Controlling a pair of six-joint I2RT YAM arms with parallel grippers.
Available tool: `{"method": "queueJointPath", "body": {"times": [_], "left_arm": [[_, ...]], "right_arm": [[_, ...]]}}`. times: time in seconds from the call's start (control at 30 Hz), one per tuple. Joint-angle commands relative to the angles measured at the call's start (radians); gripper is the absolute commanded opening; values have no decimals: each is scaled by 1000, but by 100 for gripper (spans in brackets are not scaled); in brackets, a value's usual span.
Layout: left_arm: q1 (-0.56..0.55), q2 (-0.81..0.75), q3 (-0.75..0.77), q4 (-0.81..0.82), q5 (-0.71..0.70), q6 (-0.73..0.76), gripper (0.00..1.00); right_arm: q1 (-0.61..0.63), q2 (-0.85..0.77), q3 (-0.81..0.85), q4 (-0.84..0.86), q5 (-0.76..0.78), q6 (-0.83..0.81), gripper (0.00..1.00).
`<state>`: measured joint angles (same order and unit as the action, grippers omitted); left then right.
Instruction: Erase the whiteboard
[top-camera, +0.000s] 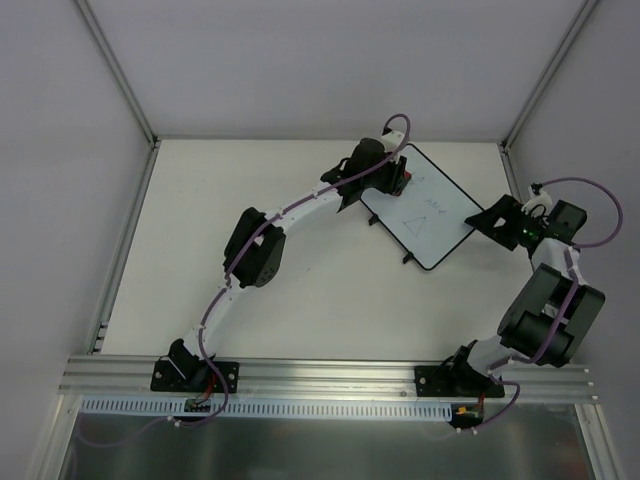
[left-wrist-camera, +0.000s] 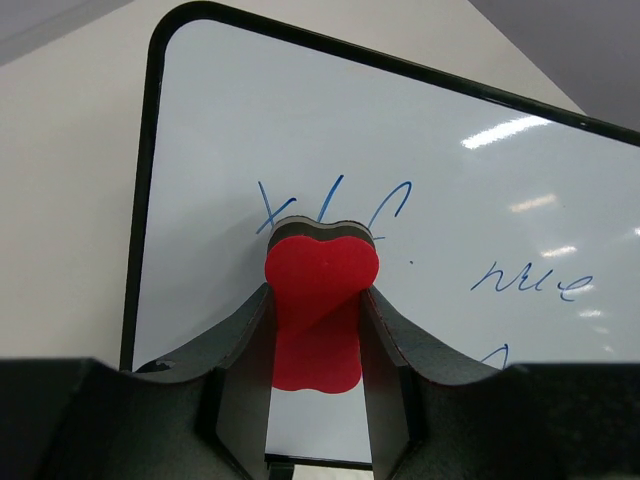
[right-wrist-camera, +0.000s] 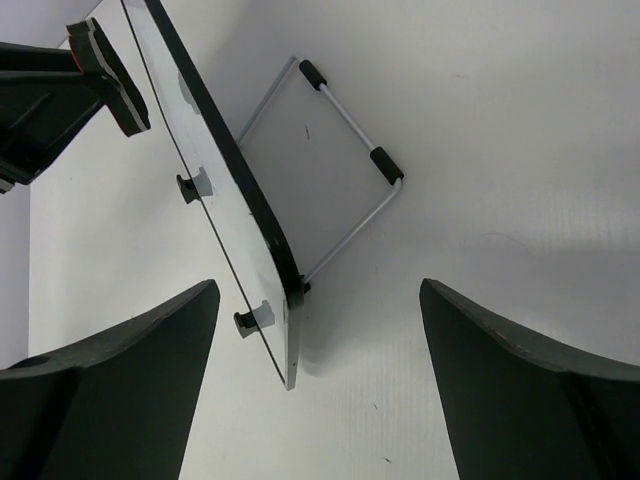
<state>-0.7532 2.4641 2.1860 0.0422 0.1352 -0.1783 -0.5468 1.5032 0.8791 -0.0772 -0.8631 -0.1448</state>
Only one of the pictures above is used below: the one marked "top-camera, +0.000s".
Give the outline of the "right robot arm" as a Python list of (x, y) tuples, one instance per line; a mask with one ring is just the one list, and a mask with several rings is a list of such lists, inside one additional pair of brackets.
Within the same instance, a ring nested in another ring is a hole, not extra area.
[(446, 369), (459, 396), (485, 391), (514, 365), (560, 368), (576, 353), (605, 303), (584, 279), (581, 249), (573, 242), (584, 226), (584, 209), (540, 195), (522, 204), (504, 195), (466, 224), (499, 245), (527, 251), (533, 273), (502, 317), (496, 334), (462, 346)]

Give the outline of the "small black-framed whiteboard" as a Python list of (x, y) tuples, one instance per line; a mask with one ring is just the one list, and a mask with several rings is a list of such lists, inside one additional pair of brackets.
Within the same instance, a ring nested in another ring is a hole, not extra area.
[(404, 262), (435, 269), (472, 233), (466, 219), (483, 211), (481, 205), (416, 146), (402, 151), (411, 179), (399, 196), (365, 191), (363, 205), (371, 223), (381, 224), (406, 251)]

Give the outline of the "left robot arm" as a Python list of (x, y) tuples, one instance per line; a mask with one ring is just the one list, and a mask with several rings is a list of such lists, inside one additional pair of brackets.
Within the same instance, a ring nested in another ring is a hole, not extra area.
[(242, 213), (224, 249), (223, 284), (201, 320), (171, 344), (164, 358), (183, 389), (196, 391), (205, 385), (216, 330), (237, 300), (275, 278), (288, 237), (326, 214), (346, 209), (367, 190), (401, 194), (409, 180), (407, 159), (401, 154), (408, 138), (389, 128), (379, 139), (364, 138), (291, 204), (267, 212), (250, 207)]

